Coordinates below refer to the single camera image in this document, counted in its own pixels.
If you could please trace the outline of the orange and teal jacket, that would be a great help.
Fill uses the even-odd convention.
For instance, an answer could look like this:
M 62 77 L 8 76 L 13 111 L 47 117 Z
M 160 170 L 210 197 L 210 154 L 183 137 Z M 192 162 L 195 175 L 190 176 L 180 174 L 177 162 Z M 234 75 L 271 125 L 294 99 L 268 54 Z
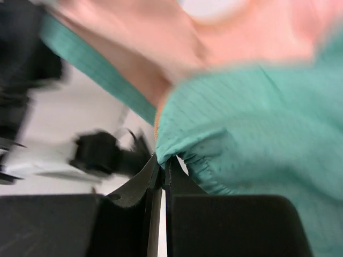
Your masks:
M 206 192 L 279 194 L 315 256 L 342 256 L 342 1 L 54 1 L 58 55 L 155 127 Z

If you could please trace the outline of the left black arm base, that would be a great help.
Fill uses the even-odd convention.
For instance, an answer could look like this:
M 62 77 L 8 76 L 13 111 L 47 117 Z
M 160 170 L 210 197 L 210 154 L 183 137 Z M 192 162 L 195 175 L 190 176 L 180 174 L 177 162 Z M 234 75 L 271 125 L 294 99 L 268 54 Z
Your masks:
M 133 139 L 130 149 L 120 147 L 120 138 L 126 133 Z M 82 134 L 74 143 L 76 149 L 69 164 L 88 174 L 99 173 L 106 176 L 116 173 L 132 178 L 151 157 L 144 135 L 141 133 L 136 136 L 127 128 L 121 128 L 115 134 L 102 130 Z

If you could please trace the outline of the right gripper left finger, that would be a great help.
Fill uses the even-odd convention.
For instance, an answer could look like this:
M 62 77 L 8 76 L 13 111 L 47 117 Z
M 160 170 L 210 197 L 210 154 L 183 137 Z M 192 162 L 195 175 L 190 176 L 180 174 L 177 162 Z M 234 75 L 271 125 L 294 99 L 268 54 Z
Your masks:
M 142 170 L 101 199 L 91 256 L 157 256 L 161 172 L 153 155 Z

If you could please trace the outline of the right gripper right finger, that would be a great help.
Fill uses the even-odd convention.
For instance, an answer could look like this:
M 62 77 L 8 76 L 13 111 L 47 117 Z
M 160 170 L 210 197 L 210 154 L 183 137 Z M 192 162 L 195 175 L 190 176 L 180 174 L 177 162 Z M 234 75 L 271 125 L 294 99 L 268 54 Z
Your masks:
M 207 193 L 181 168 L 176 157 L 165 168 L 168 256 L 210 256 L 210 240 L 204 227 Z

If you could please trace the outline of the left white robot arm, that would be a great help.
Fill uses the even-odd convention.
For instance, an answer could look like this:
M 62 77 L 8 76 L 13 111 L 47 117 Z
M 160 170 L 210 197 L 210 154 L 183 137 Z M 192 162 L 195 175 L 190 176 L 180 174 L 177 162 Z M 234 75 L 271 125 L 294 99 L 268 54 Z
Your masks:
M 1 160 L 18 145 L 29 91 L 60 80 L 63 61 L 41 40 L 46 8 L 31 1 L 1 1 Z

